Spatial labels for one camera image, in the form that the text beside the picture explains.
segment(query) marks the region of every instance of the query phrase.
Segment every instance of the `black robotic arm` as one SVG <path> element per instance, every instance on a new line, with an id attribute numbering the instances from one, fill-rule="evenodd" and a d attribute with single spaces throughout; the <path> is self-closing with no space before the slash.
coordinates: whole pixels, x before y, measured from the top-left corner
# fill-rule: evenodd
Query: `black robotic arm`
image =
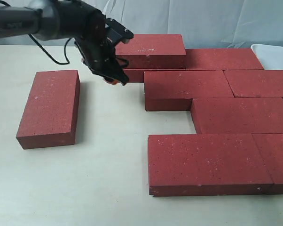
<path id="1" fill-rule="evenodd" d="M 0 0 L 0 38 L 28 34 L 57 64 L 69 64 L 66 45 L 74 44 L 82 54 L 83 63 L 93 74 L 107 82 L 126 85 L 129 78 L 123 71 L 128 65 L 116 56 L 115 47 L 128 43 L 133 33 L 100 10 L 81 0 L 33 0 L 27 7 L 11 7 Z M 66 63 L 59 63 L 38 43 L 38 40 L 69 38 L 64 46 Z"/>

